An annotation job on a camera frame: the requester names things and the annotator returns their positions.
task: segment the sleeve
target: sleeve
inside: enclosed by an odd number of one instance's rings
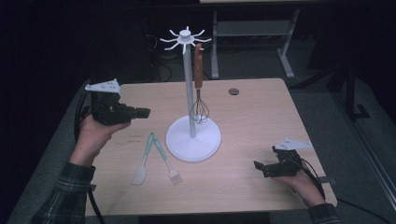
[[[335,211],[335,207],[330,203],[324,203],[310,207],[308,209],[308,212],[309,212],[309,216],[311,216],[311,220],[313,224],[343,223],[341,218],[337,215]]]
[[[68,162],[61,171],[49,198],[31,223],[84,223],[87,192],[95,168]]]

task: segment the wooden whisk handle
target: wooden whisk handle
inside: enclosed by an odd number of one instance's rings
[[[202,58],[202,44],[195,45],[194,51],[194,85],[195,89],[201,89],[203,83],[203,58]]]

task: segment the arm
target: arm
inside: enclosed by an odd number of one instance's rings
[[[131,123],[105,126],[91,115],[80,126],[76,147],[64,166],[49,198],[32,218],[32,223],[84,223],[87,192],[95,168],[93,160],[111,134]]]
[[[326,203],[315,184],[305,172],[301,171],[295,176],[280,176],[273,179],[289,185],[303,199],[314,224],[343,223],[338,217],[334,206]]]

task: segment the tabletop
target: tabletop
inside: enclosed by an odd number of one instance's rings
[[[239,94],[231,95],[235,88]],[[292,190],[255,169],[253,161],[278,163],[272,146],[285,137],[310,142],[289,91],[280,78],[204,81],[201,96],[210,119],[220,129],[219,149],[203,161],[182,161],[166,146],[169,127],[188,115],[185,82],[127,84],[120,102],[151,109],[148,119],[133,119],[95,159],[92,184],[102,215],[163,215],[279,211],[305,208]],[[149,134],[155,133],[183,182],[174,186],[157,148],[146,162],[147,176],[131,184]],[[318,176],[325,176],[313,147],[297,149]],[[336,205],[330,184],[324,183],[328,203]],[[94,216],[87,202],[87,216]]]

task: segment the stand base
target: stand base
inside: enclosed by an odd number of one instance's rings
[[[196,136],[190,136],[190,117],[177,119],[166,133],[169,151],[183,161],[203,161],[212,156],[221,142],[218,125],[211,119],[195,124]]]

